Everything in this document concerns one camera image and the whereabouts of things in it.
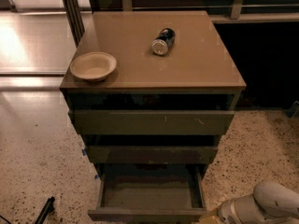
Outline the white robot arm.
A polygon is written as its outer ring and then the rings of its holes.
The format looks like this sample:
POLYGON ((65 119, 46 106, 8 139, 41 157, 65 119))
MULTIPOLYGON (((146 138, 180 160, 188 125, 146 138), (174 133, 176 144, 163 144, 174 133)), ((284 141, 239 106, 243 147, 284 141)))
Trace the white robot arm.
POLYGON ((206 212, 199 224, 299 224, 299 194, 279 183, 258 183, 250 195, 206 212))

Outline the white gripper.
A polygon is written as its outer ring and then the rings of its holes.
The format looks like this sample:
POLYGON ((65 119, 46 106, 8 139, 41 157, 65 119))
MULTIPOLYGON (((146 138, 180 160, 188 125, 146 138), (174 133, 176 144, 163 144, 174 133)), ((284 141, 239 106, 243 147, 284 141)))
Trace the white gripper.
POLYGON ((299 218, 298 202, 282 196, 247 195, 225 201, 199 218, 200 224, 287 224, 299 218))

